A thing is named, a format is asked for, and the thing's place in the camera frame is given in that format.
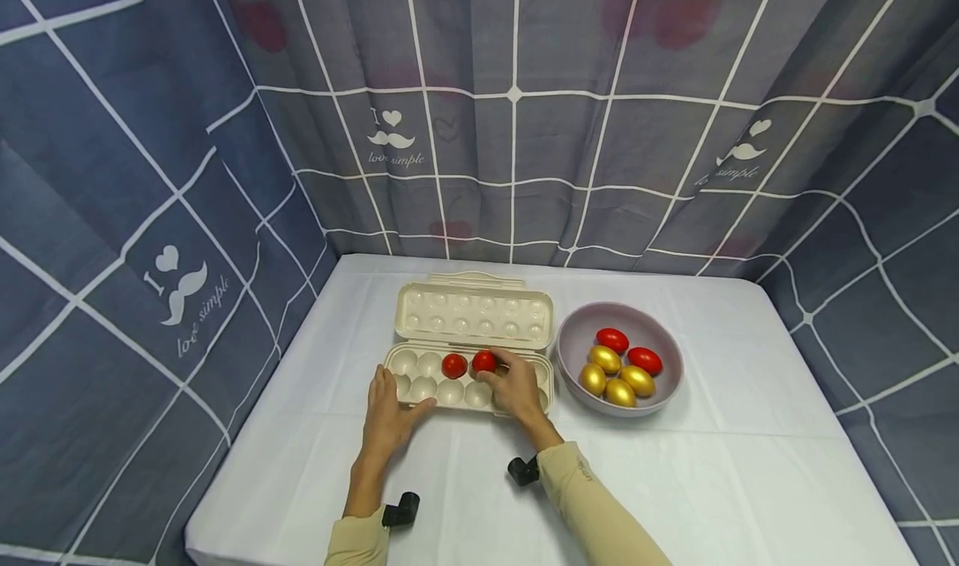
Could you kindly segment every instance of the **table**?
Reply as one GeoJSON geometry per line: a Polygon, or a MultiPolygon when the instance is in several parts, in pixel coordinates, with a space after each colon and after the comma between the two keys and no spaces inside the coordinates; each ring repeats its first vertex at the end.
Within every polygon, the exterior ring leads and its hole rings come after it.
{"type": "MultiPolygon", "coordinates": [[[[676,566],[915,565],[762,288],[719,278],[425,258],[340,259],[187,526],[200,566],[316,566],[345,502],[366,387],[396,343],[399,288],[433,271],[524,278],[555,320],[599,300],[673,332],[687,380],[660,413],[611,420],[559,382],[551,419],[676,566]]],[[[385,501],[421,497],[390,564],[584,564],[513,423],[436,410],[398,457],[385,501]]]]}

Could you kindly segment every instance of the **black bracket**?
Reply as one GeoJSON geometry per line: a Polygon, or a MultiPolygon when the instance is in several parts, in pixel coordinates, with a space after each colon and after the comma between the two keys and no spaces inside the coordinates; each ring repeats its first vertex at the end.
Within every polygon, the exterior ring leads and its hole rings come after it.
{"type": "Polygon", "coordinates": [[[528,463],[525,463],[522,458],[513,458],[509,466],[506,466],[506,472],[509,472],[509,476],[517,486],[524,488],[539,480],[539,463],[535,456],[528,463]]]}
{"type": "Polygon", "coordinates": [[[400,497],[399,505],[386,505],[383,510],[383,526],[393,528],[413,524],[418,510],[419,496],[412,491],[406,491],[400,497]]]}

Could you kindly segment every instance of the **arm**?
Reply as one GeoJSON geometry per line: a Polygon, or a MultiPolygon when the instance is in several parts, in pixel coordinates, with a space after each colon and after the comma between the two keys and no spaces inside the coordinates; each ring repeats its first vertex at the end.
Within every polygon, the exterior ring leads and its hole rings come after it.
{"type": "Polygon", "coordinates": [[[493,352],[509,365],[509,374],[480,375],[492,385],[499,406],[517,420],[536,448],[549,501],[579,541],[589,564],[669,566],[662,549],[589,469],[579,447],[563,441],[543,414],[531,366],[510,352],[493,352]]]}
{"type": "Polygon", "coordinates": [[[412,429],[436,405],[424,400],[411,410],[400,409],[396,379],[378,365],[367,395],[366,422],[360,454],[350,469],[343,517],[333,523],[325,566],[384,566],[390,531],[383,526],[383,485],[386,465],[410,440],[412,429]]]}

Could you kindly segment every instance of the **pink bowl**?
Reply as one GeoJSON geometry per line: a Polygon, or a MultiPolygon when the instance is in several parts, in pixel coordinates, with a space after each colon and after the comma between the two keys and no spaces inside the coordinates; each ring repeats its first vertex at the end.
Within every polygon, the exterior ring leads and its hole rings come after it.
{"type": "MultiPolygon", "coordinates": [[[[663,408],[673,399],[683,382],[683,354],[676,340],[651,315],[614,301],[580,306],[566,316],[556,335],[556,356],[559,358],[563,381],[579,401],[597,412],[623,419],[651,415],[663,408]],[[588,362],[589,348],[597,345],[595,334],[608,326],[626,334],[630,348],[638,345],[648,347],[663,360],[663,372],[655,378],[656,394],[637,398],[636,408],[614,406],[590,394],[579,383],[579,372],[588,362]]],[[[629,362],[625,356],[623,359],[624,363],[629,362]]]]}

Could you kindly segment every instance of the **hand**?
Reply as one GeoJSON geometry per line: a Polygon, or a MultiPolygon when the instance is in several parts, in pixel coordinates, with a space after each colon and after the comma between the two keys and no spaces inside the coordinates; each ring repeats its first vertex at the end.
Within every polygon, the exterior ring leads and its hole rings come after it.
{"type": "Polygon", "coordinates": [[[536,385],[534,367],[510,351],[491,347],[490,351],[509,366],[506,376],[495,372],[480,371],[479,381],[490,385],[496,395],[496,403],[519,422],[526,433],[526,439],[536,448],[536,452],[561,445],[563,438],[545,417],[539,403],[539,387],[536,385]]]}
{"type": "Polygon", "coordinates": [[[383,365],[377,365],[366,400],[360,458],[383,466],[399,447],[410,440],[414,427],[436,405],[435,398],[430,397],[410,410],[400,408],[396,399],[396,378],[383,365]]]}
{"type": "Polygon", "coordinates": [[[509,366],[506,376],[495,372],[480,371],[477,379],[490,385],[496,395],[496,403],[509,415],[519,421],[534,420],[543,416],[543,407],[539,403],[539,388],[536,385],[534,367],[511,351],[500,347],[491,347],[490,351],[509,366]]]}
{"type": "Polygon", "coordinates": [[[386,464],[399,447],[410,440],[412,430],[436,405],[431,398],[411,410],[400,408],[393,373],[378,365],[366,395],[366,422],[362,425],[362,447],[350,469],[343,517],[372,515],[383,497],[386,464]]]}

